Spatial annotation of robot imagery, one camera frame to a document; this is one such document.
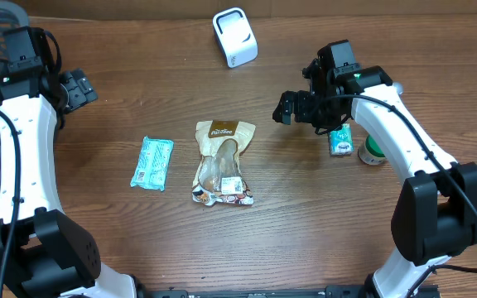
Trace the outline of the green lid jar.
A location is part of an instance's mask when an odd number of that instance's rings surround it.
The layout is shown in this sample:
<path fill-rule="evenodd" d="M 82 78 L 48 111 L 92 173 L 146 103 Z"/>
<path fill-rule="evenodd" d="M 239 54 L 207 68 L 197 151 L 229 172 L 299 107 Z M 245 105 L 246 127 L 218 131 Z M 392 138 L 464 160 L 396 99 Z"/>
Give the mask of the green lid jar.
<path fill-rule="evenodd" d="M 380 165 L 386 161 L 382 150 L 370 135 L 368 135 L 359 146 L 358 156 L 363 163 L 371 166 Z"/>

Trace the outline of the brown white snack pouch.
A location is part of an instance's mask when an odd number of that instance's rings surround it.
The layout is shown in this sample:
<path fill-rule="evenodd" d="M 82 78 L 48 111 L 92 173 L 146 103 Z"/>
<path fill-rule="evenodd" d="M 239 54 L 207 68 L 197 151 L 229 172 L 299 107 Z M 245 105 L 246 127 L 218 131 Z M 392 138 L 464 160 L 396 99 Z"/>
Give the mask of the brown white snack pouch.
<path fill-rule="evenodd" d="M 242 121 L 211 120 L 196 124 L 200 164 L 191 191 L 196 203 L 253 204 L 253 194 L 242 176 L 239 158 L 252 141 L 255 129 L 255 125 Z"/>

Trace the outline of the small teal tissue pack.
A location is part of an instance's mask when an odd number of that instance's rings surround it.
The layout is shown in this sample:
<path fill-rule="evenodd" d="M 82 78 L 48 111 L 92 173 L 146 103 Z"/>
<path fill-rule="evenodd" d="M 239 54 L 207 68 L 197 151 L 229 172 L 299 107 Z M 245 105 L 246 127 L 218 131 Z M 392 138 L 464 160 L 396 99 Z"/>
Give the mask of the small teal tissue pack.
<path fill-rule="evenodd" d="M 354 151 L 351 128 L 344 123 L 341 129 L 329 133 L 330 154 L 332 156 L 350 156 Z"/>

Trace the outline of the yellow liquid bottle grey cap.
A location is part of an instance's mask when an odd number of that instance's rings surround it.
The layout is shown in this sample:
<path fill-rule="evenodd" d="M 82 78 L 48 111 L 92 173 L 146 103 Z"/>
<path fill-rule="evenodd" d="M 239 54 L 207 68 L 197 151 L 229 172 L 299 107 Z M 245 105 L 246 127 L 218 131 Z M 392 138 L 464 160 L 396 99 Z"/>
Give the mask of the yellow liquid bottle grey cap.
<path fill-rule="evenodd" d="M 399 82 L 393 82 L 393 87 L 396 89 L 397 94 L 402 94 L 403 93 L 403 86 Z"/>

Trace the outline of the large teal wipes pack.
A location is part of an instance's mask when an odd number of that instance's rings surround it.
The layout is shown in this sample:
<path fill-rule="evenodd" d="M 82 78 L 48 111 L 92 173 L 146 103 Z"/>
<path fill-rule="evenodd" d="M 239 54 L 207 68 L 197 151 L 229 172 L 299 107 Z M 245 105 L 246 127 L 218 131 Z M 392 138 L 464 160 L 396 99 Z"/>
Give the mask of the large teal wipes pack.
<path fill-rule="evenodd" d="M 174 142 L 145 136 L 131 179 L 131 187 L 164 191 Z"/>

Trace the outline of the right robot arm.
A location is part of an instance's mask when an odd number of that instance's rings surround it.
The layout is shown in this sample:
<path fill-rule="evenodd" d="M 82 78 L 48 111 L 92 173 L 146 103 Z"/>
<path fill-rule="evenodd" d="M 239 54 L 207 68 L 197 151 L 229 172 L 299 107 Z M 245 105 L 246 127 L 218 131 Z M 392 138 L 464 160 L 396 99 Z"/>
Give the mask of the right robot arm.
<path fill-rule="evenodd" d="M 321 135 L 353 119 L 378 145 L 402 183 L 391 220 L 395 248 L 362 286 L 327 286 L 328 297 L 438 297 L 422 283 L 477 244 L 477 165 L 442 150 L 379 66 L 364 68 L 349 41 L 328 44 L 302 71 L 307 91 L 282 94 L 272 118 L 309 123 Z"/>

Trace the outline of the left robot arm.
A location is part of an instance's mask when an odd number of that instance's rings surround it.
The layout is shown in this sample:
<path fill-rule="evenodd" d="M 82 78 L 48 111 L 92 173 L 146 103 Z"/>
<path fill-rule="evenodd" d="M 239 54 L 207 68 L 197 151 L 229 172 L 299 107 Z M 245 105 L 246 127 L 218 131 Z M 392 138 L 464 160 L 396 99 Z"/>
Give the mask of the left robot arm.
<path fill-rule="evenodd" d="M 54 140 L 64 116 L 93 102 L 82 70 L 61 69 L 53 35 L 5 31 L 0 74 L 0 291 L 17 297 L 141 297 L 133 276 L 105 265 L 93 236 L 61 207 Z"/>

